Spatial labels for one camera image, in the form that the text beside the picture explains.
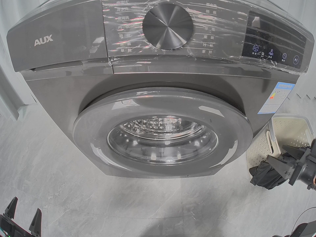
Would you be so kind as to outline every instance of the front-loading washing machine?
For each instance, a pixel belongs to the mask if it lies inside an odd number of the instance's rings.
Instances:
[[[213,175],[308,69],[314,38],[267,0],[51,0],[10,29],[16,72],[107,175]]]

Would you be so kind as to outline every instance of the program selector knob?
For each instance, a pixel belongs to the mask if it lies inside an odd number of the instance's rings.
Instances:
[[[172,50],[187,43],[193,33],[193,21],[181,6],[161,3],[148,11],[143,33],[155,47]]]

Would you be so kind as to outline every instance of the cable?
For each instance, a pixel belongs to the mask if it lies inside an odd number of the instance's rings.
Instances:
[[[291,234],[293,233],[293,231],[294,231],[294,227],[295,227],[295,225],[296,225],[296,223],[297,223],[297,221],[298,221],[298,219],[303,215],[303,213],[304,212],[306,212],[306,211],[308,211],[309,209],[313,209],[313,208],[316,208],[316,206],[314,206],[314,207],[311,207],[311,208],[308,208],[308,209],[306,209],[305,211],[303,211],[302,212],[302,214],[297,218],[297,220],[295,221],[295,224],[294,224],[294,226],[293,226],[293,229],[292,229],[292,232],[291,232]]]

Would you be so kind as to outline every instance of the laundry basket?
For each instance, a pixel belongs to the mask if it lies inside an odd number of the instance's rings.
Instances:
[[[313,139],[312,127],[305,116],[275,114],[246,151],[248,169],[258,166],[268,155],[279,157],[284,153],[282,145],[306,147]]]

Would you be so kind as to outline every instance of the washing machine door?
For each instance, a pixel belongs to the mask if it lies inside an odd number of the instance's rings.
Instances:
[[[77,117],[73,139],[102,164],[157,177],[210,172],[242,155],[253,137],[247,118],[214,96],[142,88],[105,97]]]

